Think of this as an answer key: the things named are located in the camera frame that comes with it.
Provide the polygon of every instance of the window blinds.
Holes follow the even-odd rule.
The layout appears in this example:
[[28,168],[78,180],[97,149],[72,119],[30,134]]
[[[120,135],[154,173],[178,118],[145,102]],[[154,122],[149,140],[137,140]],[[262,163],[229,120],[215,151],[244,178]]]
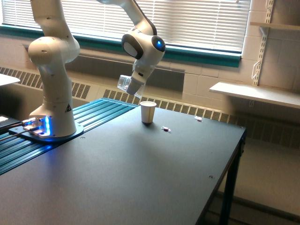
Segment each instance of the window blinds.
[[[138,0],[168,45],[241,52],[250,0]],[[119,6],[62,0],[73,33],[121,38],[133,27]],[[38,28],[30,0],[2,0],[3,23]]]

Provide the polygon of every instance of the green window frame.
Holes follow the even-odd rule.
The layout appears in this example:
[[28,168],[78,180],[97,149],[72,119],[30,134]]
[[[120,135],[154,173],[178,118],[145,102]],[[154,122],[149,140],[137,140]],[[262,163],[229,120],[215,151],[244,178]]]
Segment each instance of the green window frame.
[[[6,24],[0,25],[0,34],[34,39],[44,35],[41,29]],[[73,33],[73,36],[79,42],[81,47],[90,47],[102,51],[110,50],[116,53],[124,52],[121,46],[121,40],[119,39],[102,38],[76,33]],[[163,59],[175,60],[177,62],[204,63],[237,68],[239,67],[241,53],[167,46]]]

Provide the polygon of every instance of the radiator vent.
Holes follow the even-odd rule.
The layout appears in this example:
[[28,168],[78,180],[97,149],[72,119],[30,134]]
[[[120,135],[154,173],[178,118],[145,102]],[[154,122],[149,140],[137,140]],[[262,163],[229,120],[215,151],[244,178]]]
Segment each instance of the radiator vent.
[[300,147],[300,127],[287,125],[285,123],[277,123],[251,116],[230,115],[220,110],[210,109],[197,105],[190,105],[181,102],[175,102],[167,99],[153,97],[137,97],[130,96],[127,93],[106,89],[103,95],[104,98],[121,100],[127,103],[138,105],[140,101],[152,101],[157,104],[157,107],[185,113],[189,115],[197,115],[207,119],[216,120],[224,123],[235,124],[247,128],[247,138],[253,138],[280,144],[285,147],[299,148]]
[[[32,74],[20,70],[0,67],[0,74],[13,76],[20,79],[19,85],[43,89],[42,78],[39,74]],[[72,96],[86,99],[90,91],[90,85],[72,82]]]

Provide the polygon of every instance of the wall shelf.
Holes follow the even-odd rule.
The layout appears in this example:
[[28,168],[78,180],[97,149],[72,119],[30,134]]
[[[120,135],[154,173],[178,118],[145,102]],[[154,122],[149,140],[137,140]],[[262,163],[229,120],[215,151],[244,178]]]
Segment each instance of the wall shelf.
[[278,23],[250,22],[250,25],[260,26],[262,28],[277,29],[277,30],[297,30],[297,31],[300,31],[300,26],[278,24]]
[[0,86],[6,85],[6,84],[11,84],[11,83],[17,83],[17,82],[20,82],[20,80],[18,78],[0,74]]
[[288,91],[225,82],[215,84],[210,91],[300,109],[300,95]]

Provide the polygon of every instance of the robotic arm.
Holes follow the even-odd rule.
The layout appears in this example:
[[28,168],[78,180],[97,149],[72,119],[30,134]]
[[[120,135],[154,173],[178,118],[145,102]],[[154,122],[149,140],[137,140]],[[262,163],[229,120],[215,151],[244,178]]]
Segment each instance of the robotic arm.
[[[155,26],[135,0],[98,1],[121,6],[135,25],[122,38],[124,50],[136,59],[133,73],[131,77],[121,75],[118,87],[139,96],[138,90],[142,90],[165,53],[165,43],[156,35]],[[33,17],[45,34],[45,37],[33,41],[28,50],[31,61],[40,71],[44,98],[43,104],[30,114],[33,118],[25,122],[24,129],[35,129],[33,133],[39,138],[58,140],[79,133],[72,111],[71,80],[65,69],[65,63],[78,56],[79,44],[67,26],[60,0],[30,2]]]
[[131,77],[121,75],[118,88],[141,97],[147,79],[165,53],[165,43],[157,36],[154,24],[145,16],[135,0],[97,0],[121,6],[134,23],[134,28],[122,38],[123,49],[136,60]]
[[65,63],[79,54],[79,44],[73,38],[60,0],[31,0],[35,21],[45,37],[33,41],[28,49],[31,61],[38,67],[43,81],[43,104],[30,116],[24,129],[40,138],[64,137],[76,132],[73,117],[72,84]]

